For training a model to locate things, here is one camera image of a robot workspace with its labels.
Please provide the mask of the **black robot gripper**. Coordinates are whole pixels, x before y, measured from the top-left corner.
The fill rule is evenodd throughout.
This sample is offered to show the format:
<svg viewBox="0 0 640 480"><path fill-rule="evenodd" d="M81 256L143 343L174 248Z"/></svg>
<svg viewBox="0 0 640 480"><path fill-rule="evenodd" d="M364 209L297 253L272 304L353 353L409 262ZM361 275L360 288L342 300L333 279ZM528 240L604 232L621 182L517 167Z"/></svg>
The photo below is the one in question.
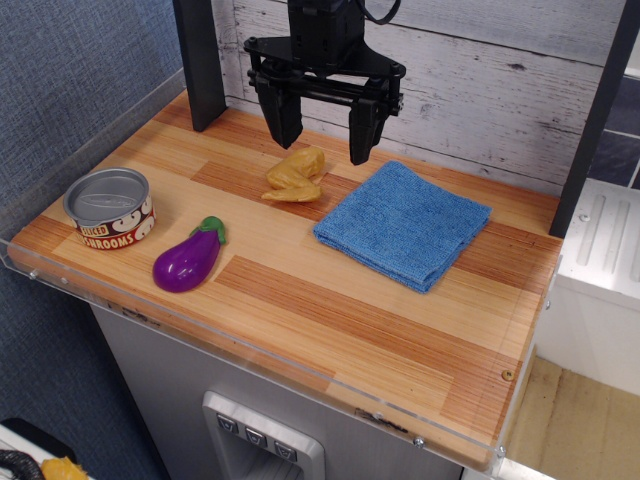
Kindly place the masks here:
<svg viewBox="0 0 640 480"><path fill-rule="evenodd" d="M349 152L353 165L368 161L389 114L402 105L400 80L406 69L365 42L365 23L389 23L394 2L381 18L363 1L289 1L289 34L244 42L255 88L273 140L288 149L303 130L303 97L348 105Z"/></svg>

